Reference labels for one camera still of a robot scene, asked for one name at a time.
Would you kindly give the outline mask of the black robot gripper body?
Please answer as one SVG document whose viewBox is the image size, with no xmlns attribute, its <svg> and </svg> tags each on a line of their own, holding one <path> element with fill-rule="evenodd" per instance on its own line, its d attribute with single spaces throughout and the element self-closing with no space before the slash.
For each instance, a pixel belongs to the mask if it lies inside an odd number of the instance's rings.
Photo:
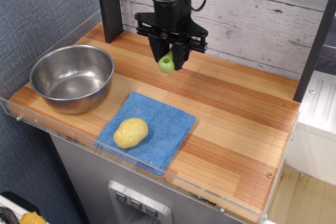
<svg viewBox="0 0 336 224">
<path fill-rule="evenodd" d="M 170 44 L 189 44 L 190 50 L 205 52 L 208 31 L 191 19 L 194 8 L 191 0 L 153 0 L 153 13 L 136 13 L 138 34 L 149 37 L 149 33 L 168 33 Z"/>
</svg>

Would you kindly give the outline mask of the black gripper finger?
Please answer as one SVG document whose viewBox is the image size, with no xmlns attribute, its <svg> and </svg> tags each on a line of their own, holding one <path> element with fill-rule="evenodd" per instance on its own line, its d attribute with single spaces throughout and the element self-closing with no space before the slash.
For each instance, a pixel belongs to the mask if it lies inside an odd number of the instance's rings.
<svg viewBox="0 0 336 224">
<path fill-rule="evenodd" d="M 184 62 L 188 61 L 190 46 L 186 43 L 176 42 L 172 45 L 173 61 L 175 70 L 181 70 Z"/>
<path fill-rule="evenodd" d="M 149 33 L 150 47 L 152 49 L 156 62 L 159 62 L 160 59 L 165 56 L 170 50 L 170 43 L 167 38 L 168 33 Z"/>
</svg>

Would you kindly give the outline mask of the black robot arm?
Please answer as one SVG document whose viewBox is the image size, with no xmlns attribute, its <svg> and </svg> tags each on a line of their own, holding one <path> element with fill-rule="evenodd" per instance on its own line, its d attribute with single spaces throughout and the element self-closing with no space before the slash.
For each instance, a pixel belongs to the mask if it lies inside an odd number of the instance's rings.
<svg viewBox="0 0 336 224">
<path fill-rule="evenodd" d="M 136 13 L 137 33 L 149 39 L 159 69 L 164 73 L 182 69 L 190 52 L 204 53 L 208 31 L 191 18 L 192 0 L 152 0 L 154 12 Z"/>
</svg>

